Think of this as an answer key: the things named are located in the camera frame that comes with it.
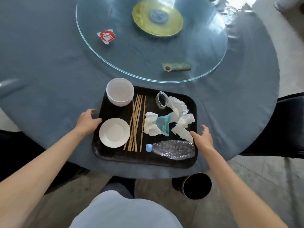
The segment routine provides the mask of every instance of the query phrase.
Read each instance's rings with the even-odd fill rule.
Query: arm
[[[91,109],[82,113],[70,133],[0,183],[0,227],[22,226],[76,146],[100,122],[91,118]]]
[[[203,133],[190,132],[206,158],[215,180],[240,228],[288,228],[273,210],[256,195],[213,148],[208,127]]]

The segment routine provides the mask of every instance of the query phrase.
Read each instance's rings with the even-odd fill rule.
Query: tile floor
[[[273,7],[274,1],[257,0],[253,10],[267,27],[278,54],[280,96],[304,92],[304,15],[296,8],[281,15]],[[18,130],[1,110],[0,129]],[[228,163],[289,227],[304,227],[304,160],[237,156]],[[212,173],[206,173],[212,180],[212,189],[209,195],[198,201],[189,200],[175,191],[169,179],[138,179],[135,194],[172,211],[185,228],[237,227]],[[106,174],[91,171],[45,195],[23,227],[69,227],[109,178]]]

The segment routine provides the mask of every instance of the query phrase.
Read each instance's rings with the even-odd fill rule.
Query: red wrapper
[[[113,33],[112,29],[107,29],[103,32],[99,32],[97,33],[97,35],[106,45],[108,45],[110,42],[112,42],[115,39],[115,34]]]

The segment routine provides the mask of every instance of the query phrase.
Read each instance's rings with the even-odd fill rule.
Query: hand
[[[207,126],[202,125],[202,135],[199,135],[193,131],[190,132],[191,136],[194,139],[196,146],[202,151],[207,152],[208,150],[213,149],[213,140]]]
[[[88,109],[85,113],[82,113],[78,118],[75,130],[80,132],[83,136],[87,136],[97,128],[102,122],[101,118],[92,119],[91,112],[94,109]]]

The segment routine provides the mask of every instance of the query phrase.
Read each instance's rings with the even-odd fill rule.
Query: white bowl
[[[108,99],[116,106],[126,106],[134,96],[134,87],[130,81],[124,78],[114,78],[107,84]]]

